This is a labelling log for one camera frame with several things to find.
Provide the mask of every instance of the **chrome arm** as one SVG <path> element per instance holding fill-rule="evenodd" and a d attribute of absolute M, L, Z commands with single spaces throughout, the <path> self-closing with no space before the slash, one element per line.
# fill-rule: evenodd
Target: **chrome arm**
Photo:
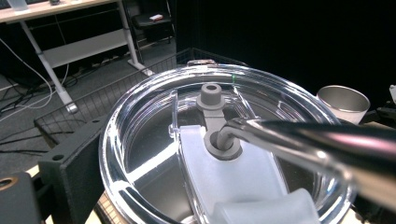
<path fill-rule="evenodd" d="M 396 131 L 317 123 L 232 119 L 218 148 L 237 137 L 306 169 L 357 185 L 360 195 L 396 211 Z"/>

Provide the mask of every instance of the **white table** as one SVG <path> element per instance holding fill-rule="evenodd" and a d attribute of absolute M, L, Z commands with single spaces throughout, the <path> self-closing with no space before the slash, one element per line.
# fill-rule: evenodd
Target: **white table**
<path fill-rule="evenodd" d="M 54 49 L 48 49 L 44 51 L 41 50 L 25 23 L 25 21 L 39 17 L 60 14 L 67 11 L 83 9 L 86 7 L 94 7 L 113 2 L 117 2 L 119 5 L 120 18 L 123 26 L 122 29 L 104 35 L 94 36 Z M 28 7 L 29 9 L 23 12 L 15 12 L 12 8 L 0 10 L 0 22 L 19 22 L 21 24 L 23 31 L 26 33 L 27 37 L 35 48 L 35 53 L 43 63 L 49 74 L 49 77 L 52 79 L 55 85 L 55 90 L 58 92 L 59 97 L 61 98 L 64 105 L 66 105 L 68 112 L 74 113 L 78 110 L 78 108 L 74 103 L 72 103 L 73 101 L 69 93 L 65 90 L 59 79 L 56 77 L 53 68 L 124 45 L 128 45 L 129 51 L 131 53 L 131 60 L 129 60 L 128 63 L 138 70 L 145 68 L 145 66 L 137 60 L 136 52 L 134 50 L 134 42 L 132 40 L 128 21 L 121 0 L 63 0 L 61 1 L 61 4 L 57 6 L 52 6 L 50 1 L 48 1 L 31 4 L 28 5 Z"/>

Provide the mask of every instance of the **dark background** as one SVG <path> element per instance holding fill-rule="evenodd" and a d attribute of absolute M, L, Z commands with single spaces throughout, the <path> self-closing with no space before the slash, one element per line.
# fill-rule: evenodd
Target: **dark background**
<path fill-rule="evenodd" d="M 394 1 L 177 1 L 177 51 L 195 47 L 290 80 L 391 100 L 396 74 Z"/>

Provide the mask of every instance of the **black wire rack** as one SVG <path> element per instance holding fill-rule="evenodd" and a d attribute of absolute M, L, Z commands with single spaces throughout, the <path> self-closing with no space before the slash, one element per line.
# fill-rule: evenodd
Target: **black wire rack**
<path fill-rule="evenodd" d="M 47 144 L 50 147 L 55 147 L 87 122 L 106 116 L 121 96 L 140 81 L 154 74 L 185 67 L 191 60 L 206 59 L 214 60 L 216 63 L 247 66 L 245 63 L 200 49 L 184 49 L 165 60 L 79 97 L 73 102 L 78 107 L 76 113 L 71 114 L 67 112 L 65 106 L 62 106 L 36 118 L 35 126 L 46 139 Z"/>

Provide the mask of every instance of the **clear plastic lid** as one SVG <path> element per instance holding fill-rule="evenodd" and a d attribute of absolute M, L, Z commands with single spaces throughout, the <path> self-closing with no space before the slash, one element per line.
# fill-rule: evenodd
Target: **clear plastic lid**
<path fill-rule="evenodd" d="M 180 160 L 181 128 L 208 129 L 211 125 L 196 103 L 207 83 L 221 86 L 225 120 L 339 122 L 309 92 L 252 68 L 196 65 L 150 77 L 119 99 L 108 117 L 99 148 L 106 192 L 126 222 L 208 222 Z M 304 189 L 319 222 L 341 220 L 355 195 L 351 188 L 291 162 L 276 157 L 269 160 L 280 180 L 274 189 L 286 193 Z"/>

